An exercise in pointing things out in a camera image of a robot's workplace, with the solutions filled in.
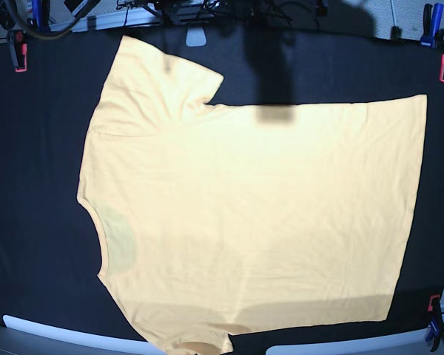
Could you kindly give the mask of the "blue clamp top right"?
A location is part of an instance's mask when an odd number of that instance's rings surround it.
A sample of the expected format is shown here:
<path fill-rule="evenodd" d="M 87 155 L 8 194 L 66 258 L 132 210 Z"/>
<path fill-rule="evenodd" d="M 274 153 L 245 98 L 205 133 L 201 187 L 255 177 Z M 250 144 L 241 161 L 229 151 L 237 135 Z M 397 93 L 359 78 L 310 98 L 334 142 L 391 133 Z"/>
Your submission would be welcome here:
<path fill-rule="evenodd" d="M 425 4 L 423 8 L 423 34 L 420 44 L 430 48 L 436 48 L 440 41 L 440 22 L 444 5 L 442 3 Z"/>

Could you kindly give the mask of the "yellow t-shirt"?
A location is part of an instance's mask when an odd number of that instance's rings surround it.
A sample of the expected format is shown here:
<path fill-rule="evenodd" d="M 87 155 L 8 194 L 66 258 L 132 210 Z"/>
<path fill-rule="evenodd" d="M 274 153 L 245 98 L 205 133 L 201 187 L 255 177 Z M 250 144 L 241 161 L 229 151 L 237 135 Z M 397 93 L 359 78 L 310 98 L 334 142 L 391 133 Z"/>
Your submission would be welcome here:
<path fill-rule="evenodd" d="M 232 335 L 385 320 L 427 97 L 213 106 L 222 82 L 128 36 L 104 82 L 77 200 L 129 324 L 167 354 L 224 354 Z"/>

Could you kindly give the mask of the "blue clamp top left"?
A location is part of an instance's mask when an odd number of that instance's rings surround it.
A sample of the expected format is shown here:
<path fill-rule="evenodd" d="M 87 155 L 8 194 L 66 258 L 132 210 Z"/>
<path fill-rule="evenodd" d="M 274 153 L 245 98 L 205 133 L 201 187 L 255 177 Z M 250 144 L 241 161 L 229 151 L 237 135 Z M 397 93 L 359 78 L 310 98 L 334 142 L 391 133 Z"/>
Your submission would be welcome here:
<path fill-rule="evenodd" d="M 50 0 L 32 0 L 32 23 L 38 30 L 49 31 Z"/>

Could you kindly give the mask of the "grey tag on cloth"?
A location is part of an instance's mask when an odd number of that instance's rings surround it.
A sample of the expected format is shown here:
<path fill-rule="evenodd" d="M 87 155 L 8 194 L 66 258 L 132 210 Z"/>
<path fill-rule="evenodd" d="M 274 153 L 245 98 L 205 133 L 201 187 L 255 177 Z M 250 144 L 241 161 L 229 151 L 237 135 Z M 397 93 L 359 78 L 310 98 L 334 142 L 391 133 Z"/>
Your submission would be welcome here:
<path fill-rule="evenodd" d="M 206 33 L 202 26 L 189 27 L 185 43 L 188 47 L 203 47 L 207 43 Z"/>

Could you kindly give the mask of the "black table cloth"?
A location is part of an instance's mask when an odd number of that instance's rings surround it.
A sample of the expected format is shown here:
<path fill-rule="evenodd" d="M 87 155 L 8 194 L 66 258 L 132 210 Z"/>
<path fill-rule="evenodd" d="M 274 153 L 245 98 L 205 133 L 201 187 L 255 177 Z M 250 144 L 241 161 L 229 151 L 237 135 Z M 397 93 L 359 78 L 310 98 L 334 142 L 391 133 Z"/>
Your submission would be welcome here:
<path fill-rule="evenodd" d="M 416 331 L 444 289 L 444 83 L 440 54 L 358 36 L 182 27 L 30 40 L 26 72 L 0 44 L 0 323 L 4 315 L 137 339 L 97 278 L 95 228 L 76 200 L 87 127 L 121 37 L 129 35 L 223 75 L 217 104 L 368 102 L 425 94 L 428 121 L 414 222 L 384 322 L 292 328 L 234 338 L 237 354 L 318 352 L 322 342 Z"/>

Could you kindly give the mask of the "red black clamp left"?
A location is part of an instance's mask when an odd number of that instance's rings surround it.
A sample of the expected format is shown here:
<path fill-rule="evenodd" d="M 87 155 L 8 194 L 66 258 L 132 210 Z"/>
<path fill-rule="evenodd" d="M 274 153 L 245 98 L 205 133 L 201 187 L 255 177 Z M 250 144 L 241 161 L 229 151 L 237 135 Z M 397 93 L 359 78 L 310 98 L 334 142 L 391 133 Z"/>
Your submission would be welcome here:
<path fill-rule="evenodd" d="M 27 43 L 22 30 L 10 30 L 7 44 L 15 72 L 27 71 Z"/>

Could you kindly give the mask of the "red blue clamp bottom right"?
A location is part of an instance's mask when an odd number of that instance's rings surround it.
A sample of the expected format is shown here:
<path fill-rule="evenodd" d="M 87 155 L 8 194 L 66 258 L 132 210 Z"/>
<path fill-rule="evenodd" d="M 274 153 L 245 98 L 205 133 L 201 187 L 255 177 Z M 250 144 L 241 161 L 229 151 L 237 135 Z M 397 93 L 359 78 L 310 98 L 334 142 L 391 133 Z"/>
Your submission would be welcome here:
<path fill-rule="evenodd" d="M 430 347 L 430 352 L 435 352 L 439 348 L 444 336 L 444 322 L 439 294 L 435 294 L 430 297 L 428 312 L 430 313 L 431 317 L 428 324 L 428 333 L 426 334 L 425 342 Z"/>

